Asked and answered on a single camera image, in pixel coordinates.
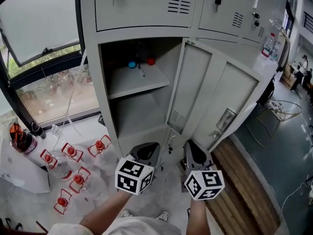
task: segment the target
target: locker shelf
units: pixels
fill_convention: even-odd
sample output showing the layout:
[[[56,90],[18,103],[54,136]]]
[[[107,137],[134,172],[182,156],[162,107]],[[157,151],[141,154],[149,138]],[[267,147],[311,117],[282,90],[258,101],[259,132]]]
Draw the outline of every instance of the locker shelf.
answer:
[[[141,64],[146,76],[138,68],[121,67],[113,69],[108,86],[109,99],[131,95],[170,84],[170,80],[156,65]]]
[[[114,99],[110,105],[119,139],[165,124],[165,115],[150,93]]]

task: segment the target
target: cable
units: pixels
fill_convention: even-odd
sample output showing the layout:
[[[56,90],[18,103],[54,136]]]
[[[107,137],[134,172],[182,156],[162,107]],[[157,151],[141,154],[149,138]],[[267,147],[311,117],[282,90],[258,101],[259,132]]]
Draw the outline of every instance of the cable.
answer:
[[[7,198],[4,199],[4,200],[0,203],[0,206],[1,206],[3,203],[6,203],[6,209],[7,209],[7,208],[8,208],[7,202],[8,202],[8,201],[10,201],[10,203],[11,203],[11,205],[12,205],[12,202],[11,202],[11,200],[10,200],[10,195],[11,195],[11,191],[13,190],[13,188],[14,188],[14,184],[12,184],[12,187],[11,187],[11,189],[10,189],[9,192],[8,192]]]
[[[60,131],[60,134],[59,134],[59,136],[58,136],[58,140],[57,140],[57,142],[55,143],[55,145],[54,145],[52,151],[53,151],[54,148],[57,146],[57,144],[58,144],[58,142],[59,142],[59,140],[60,140],[60,136],[61,136],[61,134],[62,134],[62,132],[63,132],[63,129],[64,129],[65,121],[66,121],[66,120],[69,120],[69,117],[68,117],[69,106],[70,106],[70,104],[71,104],[72,97],[73,97],[74,90],[75,90],[75,85],[76,85],[76,83],[77,83],[78,77],[80,76],[82,67],[84,66],[84,62],[85,62],[86,57],[87,57],[87,52],[86,52],[86,49],[85,49],[84,54],[83,54],[83,58],[82,58],[82,61],[81,61],[81,63],[80,63],[80,67],[79,67],[79,70],[78,70],[78,72],[77,72],[76,79],[75,79],[75,82],[74,82],[74,85],[73,85],[73,90],[72,90],[72,93],[71,93],[70,98],[69,98],[69,101],[68,101],[67,111],[66,111],[66,113],[65,113],[65,115],[64,115],[65,118],[64,118],[64,121],[63,121],[63,124],[62,124],[62,129],[61,129],[61,131]],[[73,126],[73,127],[74,127],[75,131],[81,136],[81,134],[76,130],[75,126]]]
[[[294,195],[298,190],[299,190],[299,194],[302,195],[303,194],[302,185],[304,185],[306,188],[309,188],[312,185],[312,183],[313,183],[313,181],[308,182],[308,183],[301,183],[301,185],[292,194],[287,196],[287,198],[285,199],[285,201],[282,205],[282,208],[280,210],[279,217],[281,217],[281,215],[283,213],[283,208],[284,208],[284,205],[285,205],[286,201],[288,200],[288,198],[291,197],[292,195]]]

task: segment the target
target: window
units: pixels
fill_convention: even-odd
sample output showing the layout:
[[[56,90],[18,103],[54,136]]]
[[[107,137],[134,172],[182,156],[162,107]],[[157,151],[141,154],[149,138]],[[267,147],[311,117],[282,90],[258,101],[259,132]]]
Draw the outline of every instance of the window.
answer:
[[[294,22],[294,16],[291,12],[290,3],[287,2],[282,27],[286,30],[288,37],[290,37],[291,30],[293,27],[293,22]]]
[[[39,123],[63,117],[79,67],[70,68],[23,86],[17,93],[24,106]],[[98,106],[89,66],[84,65],[69,108],[69,115]]]
[[[19,67],[16,61],[14,60],[14,58],[12,57],[12,55],[10,54],[10,51],[8,50],[7,46],[5,45],[2,35],[0,36],[0,53],[2,55],[4,65],[6,67],[7,76],[9,79],[15,77],[18,74],[21,74],[23,71],[31,69],[39,64],[43,64],[44,62],[48,60],[72,53],[74,51],[79,51],[80,49],[81,49],[80,45],[70,46],[70,47],[55,51],[51,54],[44,55],[38,59],[35,59],[34,61],[31,61],[28,64],[25,64]]]
[[[84,49],[79,21],[75,0],[0,0],[0,88],[29,130],[32,121],[49,128],[66,120]],[[68,114],[97,113],[86,60]]]

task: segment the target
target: plastic bottle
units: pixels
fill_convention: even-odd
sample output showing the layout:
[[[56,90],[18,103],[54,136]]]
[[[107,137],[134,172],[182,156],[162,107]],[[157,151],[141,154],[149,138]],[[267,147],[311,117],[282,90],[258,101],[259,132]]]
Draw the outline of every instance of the plastic bottle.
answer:
[[[108,135],[96,141],[94,145],[88,148],[88,151],[95,157],[95,164],[101,170],[104,170],[108,175],[115,173],[118,158]]]
[[[279,41],[277,41],[275,43],[273,50],[272,50],[272,53],[269,56],[270,60],[276,61],[280,45],[281,45],[281,43]]]
[[[63,180],[70,179],[72,170],[67,163],[65,156],[52,155],[46,149],[41,153],[40,157],[46,162],[49,173]]]
[[[28,154],[37,146],[35,137],[20,127],[18,123],[13,123],[9,128],[9,135],[11,138],[11,145],[18,152]]]
[[[66,155],[68,165],[74,171],[78,171],[80,167],[83,166],[100,175],[99,169],[95,166],[95,157],[93,157],[87,149],[78,145],[73,146],[66,143],[61,152]]]
[[[63,135],[63,133],[61,133],[61,128],[59,128],[57,125],[52,125],[51,133],[56,140],[59,140],[58,143],[62,145],[61,147],[63,147],[67,143],[65,136]]]
[[[95,208],[91,199],[81,198],[65,189],[61,189],[54,209],[61,215],[65,215],[67,222],[77,219],[78,222]]]
[[[83,198],[95,199],[108,194],[108,186],[103,179],[84,167],[74,173],[69,188]]]
[[[270,53],[271,53],[271,51],[273,49],[274,42],[275,42],[275,34],[271,33],[270,36],[265,41],[265,44],[264,44],[264,47],[263,47],[263,50],[262,50],[262,54],[265,57],[269,57],[269,55],[270,55]]]

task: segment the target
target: chair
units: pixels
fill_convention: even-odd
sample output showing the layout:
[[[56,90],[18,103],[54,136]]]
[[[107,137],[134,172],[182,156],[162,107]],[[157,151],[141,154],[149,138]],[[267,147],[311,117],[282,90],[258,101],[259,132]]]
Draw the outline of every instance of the chair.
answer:
[[[267,133],[268,133],[270,138],[272,138],[275,135],[280,122],[285,122],[285,121],[295,117],[296,115],[301,114],[301,111],[302,111],[301,107],[299,105],[297,105],[296,103],[289,102],[289,101],[284,101],[284,100],[272,100],[272,99],[268,100],[265,103],[265,107],[266,107],[265,110],[263,110],[256,118],[250,120],[249,122],[252,122],[255,119],[257,121],[259,121],[264,126],[264,128],[266,129],[266,131],[267,131]],[[266,125],[260,119],[261,116],[264,115],[264,113],[266,113],[268,111],[272,112],[274,114],[274,116],[276,117],[276,119],[278,120],[278,124],[275,127],[273,134],[271,134],[269,132],[269,130],[266,127]],[[251,134],[251,136],[254,138],[254,140],[257,141],[257,143],[259,145],[261,145],[263,148],[266,148],[264,145],[262,145],[255,138],[255,136],[253,135],[252,131],[249,129],[249,127],[248,127],[249,122],[246,124],[246,128],[248,129],[248,132]]]

